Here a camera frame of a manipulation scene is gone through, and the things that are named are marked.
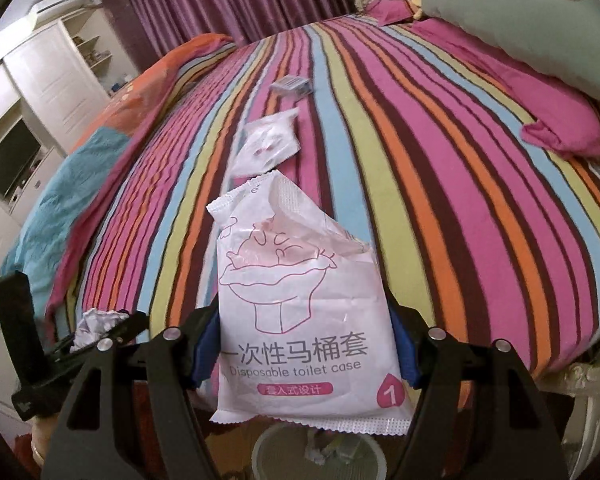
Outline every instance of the silver screw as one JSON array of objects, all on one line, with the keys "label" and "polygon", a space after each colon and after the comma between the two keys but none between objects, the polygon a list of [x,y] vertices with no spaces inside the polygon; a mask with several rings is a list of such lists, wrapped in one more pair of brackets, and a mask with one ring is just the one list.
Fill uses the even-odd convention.
[{"label": "silver screw", "polygon": [[434,341],[442,341],[446,337],[446,332],[441,328],[435,326],[429,329],[429,337]]},{"label": "silver screw", "polygon": [[496,341],[496,348],[504,353],[511,352],[511,343],[504,339],[498,339]]},{"label": "silver screw", "polygon": [[181,334],[182,332],[177,326],[172,326],[162,333],[162,337],[167,341],[176,341],[176,339],[180,338]]},{"label": "silver screw", "polygon": [[113,346],[113,341],[111,339],[109,339],[108,337],[98,341],[98,350],[100,350],[101,352],[106,352],[112,346]]}]

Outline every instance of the black screen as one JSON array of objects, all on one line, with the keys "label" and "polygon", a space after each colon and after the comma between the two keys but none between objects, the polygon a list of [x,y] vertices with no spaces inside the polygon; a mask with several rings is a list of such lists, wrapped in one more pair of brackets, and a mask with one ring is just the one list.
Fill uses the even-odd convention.
[{"label": "black screen", "polygon": [[1,196],[7,196],[13,189],[39,149],[40,143],[27,125],[23,121],[18,121],[0,142]]}]

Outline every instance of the pink drop-shaped logo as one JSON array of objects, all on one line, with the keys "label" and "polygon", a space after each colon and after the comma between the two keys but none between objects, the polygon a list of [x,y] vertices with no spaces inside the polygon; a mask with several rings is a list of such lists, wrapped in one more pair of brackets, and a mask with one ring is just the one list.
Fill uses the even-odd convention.
[{"label": "pink drop-shaped logo", "polygon": [[397,377],[387,374],[380,384],[376,400],[381,408],[394,408],[404,402],[404,386]]}]

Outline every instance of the green pillow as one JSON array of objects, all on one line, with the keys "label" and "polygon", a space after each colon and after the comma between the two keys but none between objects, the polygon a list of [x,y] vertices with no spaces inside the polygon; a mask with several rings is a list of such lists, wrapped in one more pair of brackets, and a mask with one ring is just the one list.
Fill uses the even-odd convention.
[{"label": "green pillow", "polygon": [[422,9],[600,101],[597,0],[422,0]]}]

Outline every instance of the bedspread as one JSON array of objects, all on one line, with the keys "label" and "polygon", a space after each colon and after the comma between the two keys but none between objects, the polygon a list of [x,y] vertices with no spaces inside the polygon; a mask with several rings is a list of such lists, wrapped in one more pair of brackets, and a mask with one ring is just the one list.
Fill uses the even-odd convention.
[{"label": "bedspread", "polygon": [[155,334],[210,303],[222,226],[205,206],[239,184],[244,124],[296,106],[269,89],[286,74],[314,94],[279,169],[376,248],[398,301],[459,340],[510,340],[536,375],[600,338],[600,172],[523,142],[542,118],[493,74],[357,16],[236,50],[134,136],[72,232],[50,318],[138,309]]}]

